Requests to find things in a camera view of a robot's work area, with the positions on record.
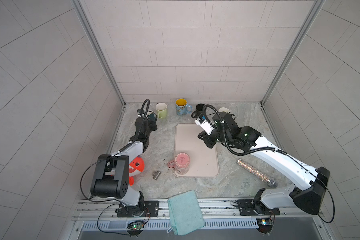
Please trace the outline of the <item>pink mug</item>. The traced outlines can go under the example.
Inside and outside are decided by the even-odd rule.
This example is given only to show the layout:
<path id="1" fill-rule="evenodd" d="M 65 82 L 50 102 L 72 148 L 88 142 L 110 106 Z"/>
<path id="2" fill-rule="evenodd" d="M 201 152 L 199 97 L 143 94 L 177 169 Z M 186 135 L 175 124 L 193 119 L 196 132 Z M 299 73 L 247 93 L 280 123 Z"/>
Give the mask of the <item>pink mug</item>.
<path id="1" fill-rule="evenodd" d="M 189 171 L 191 158 L 186 153 L 179 153 L 172 161 L 167 163 L 167 167 L 174 169 L 178 175 L 184 175 Z"/>

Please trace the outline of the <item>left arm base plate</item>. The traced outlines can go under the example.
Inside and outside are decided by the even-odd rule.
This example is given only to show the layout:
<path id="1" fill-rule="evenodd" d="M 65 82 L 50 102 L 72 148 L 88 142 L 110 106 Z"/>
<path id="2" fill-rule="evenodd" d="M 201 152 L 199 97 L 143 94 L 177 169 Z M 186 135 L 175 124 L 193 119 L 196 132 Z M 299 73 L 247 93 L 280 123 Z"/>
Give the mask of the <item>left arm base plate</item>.
<path id="1" fill-rule="evenodd" d="M 159 201 L 144 201 L 143 205 L 139 203 L 134 207 L 121 204 L 115 212 L 118 218 L 157 217 L 159 214 Z"/>

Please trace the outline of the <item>grey mug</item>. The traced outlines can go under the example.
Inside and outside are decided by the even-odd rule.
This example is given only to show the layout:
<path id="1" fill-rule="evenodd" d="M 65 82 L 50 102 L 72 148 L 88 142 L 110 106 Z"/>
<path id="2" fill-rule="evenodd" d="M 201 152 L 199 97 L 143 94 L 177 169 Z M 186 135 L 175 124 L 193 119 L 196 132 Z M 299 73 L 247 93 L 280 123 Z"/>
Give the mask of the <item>grey mug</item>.
<path id="1" fill-rule="evenodd" d="M 228 108 L 225 108 L 225 107 L 219 108 L 218 111 L 219 111 L 220 113 L 228 113 L 228 114 L 231 113 L 231 111 L 230 111 Z"/>

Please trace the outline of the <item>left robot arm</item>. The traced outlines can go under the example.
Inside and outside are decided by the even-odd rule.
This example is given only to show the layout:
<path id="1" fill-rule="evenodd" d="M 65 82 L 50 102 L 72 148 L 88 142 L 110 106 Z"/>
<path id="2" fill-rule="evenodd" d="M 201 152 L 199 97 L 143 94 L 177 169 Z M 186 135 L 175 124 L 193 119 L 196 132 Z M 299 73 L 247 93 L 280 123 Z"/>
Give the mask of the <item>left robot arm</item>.
<path id="1" fill-rule="evenodd" d="M 157 130 L 157 116 L 138 117 L 136 133 L 126 146 L 111 155 L 100 155 L 90 188 L 92 197 L 114 198 L 122 204 L 122 215 L 139 217 L 145 212 L 144 195 L 130 186 L 130 164 L 146 151 L 151 132 Z"/>

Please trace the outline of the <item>dark green mug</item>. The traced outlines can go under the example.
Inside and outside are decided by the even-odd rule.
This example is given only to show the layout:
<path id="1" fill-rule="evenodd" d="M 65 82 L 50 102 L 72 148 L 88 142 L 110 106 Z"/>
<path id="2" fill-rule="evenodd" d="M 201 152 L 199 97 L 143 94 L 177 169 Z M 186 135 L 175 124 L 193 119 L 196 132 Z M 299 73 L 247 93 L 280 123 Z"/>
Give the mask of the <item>dark green mug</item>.
<path id="1" fill-rule="evenodd" d="M 147 119 L 149 124 L 155 124 L 157 122 L 157 115 L 153 111 L 148 111 Z"/>

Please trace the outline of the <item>blue butterfly mug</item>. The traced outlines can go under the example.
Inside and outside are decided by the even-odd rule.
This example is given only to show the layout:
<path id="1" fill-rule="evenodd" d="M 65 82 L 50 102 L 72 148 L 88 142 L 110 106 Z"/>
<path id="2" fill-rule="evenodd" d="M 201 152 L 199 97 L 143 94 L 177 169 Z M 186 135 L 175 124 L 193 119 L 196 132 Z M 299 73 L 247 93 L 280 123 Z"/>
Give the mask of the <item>blue butterfly mug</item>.
<path id="1" fill-rule="evenodd" d="M 176 100 L 176 112 L 178 116 L 185 116 L 193 112 L 193 107 L 185 99 Z"/>

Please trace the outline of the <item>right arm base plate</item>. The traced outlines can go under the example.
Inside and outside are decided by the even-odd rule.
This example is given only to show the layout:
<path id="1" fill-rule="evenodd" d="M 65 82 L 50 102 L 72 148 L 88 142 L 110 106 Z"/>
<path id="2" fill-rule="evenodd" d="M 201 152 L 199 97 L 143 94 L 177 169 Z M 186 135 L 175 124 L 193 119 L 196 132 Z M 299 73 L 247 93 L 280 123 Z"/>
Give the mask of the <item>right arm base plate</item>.
<path id="1" fill-rule="evenodd" d="M 278 216 L 281 214 L 278 208 L 269 209 L 261 201 L 237 200 L 232 205 L 239 209 L 241 216 Z"/>

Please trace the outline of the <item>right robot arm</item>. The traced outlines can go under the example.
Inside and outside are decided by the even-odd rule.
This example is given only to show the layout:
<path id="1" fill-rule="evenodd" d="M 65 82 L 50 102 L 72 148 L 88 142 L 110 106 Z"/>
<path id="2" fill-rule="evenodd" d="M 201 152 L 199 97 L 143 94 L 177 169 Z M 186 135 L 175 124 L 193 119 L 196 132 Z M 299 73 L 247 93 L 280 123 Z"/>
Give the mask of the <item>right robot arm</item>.
<path id="1" fill-rule="evenodd" d="M 251 203 L 240 205 L 240 208 L 258 215 L 275 215 L 279 208 L 284 207 L 297 207 L 310 215 L 319 214 L 328 192 L 329 170 L 324 167 L 316 169 L 297 160 L 252 127 L 239 127 L 229 113 L 220 112 L 207 120 L 204 114 L 193 112 L 192 118 L 203 129 L 198 137 L 208 148 L 221 143 L 236 156 L 255 156 L 292 182 L 285 188 L 260 189 Z"/>

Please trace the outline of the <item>black mug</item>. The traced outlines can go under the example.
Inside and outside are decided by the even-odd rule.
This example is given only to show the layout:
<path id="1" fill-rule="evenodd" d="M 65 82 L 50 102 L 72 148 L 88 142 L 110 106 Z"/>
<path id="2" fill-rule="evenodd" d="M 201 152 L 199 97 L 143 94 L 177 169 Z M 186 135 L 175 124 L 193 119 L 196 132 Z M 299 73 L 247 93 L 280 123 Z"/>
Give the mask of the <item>black mug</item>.
<path id="1" fill-rule="evenodd" d="M 196 119 L 198 116 L 203 114 L 203 107 L 205 104 L 197 104 L 195 111 L 192 112 L 191 117 Z"/>

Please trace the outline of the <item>light green mug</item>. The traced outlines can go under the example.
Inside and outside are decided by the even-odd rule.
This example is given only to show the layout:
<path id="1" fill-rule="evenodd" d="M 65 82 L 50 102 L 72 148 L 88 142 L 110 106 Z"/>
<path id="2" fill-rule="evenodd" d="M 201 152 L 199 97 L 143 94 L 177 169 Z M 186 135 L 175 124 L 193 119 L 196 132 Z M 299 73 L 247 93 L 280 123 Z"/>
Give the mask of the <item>light green mug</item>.
<path id="1" fill-rule="evenodd" d="M 158 103 L 156 105 L 157 116 L 159 119 L 165 119 L 168 114 L 168 106 L 166 103 Z"/>

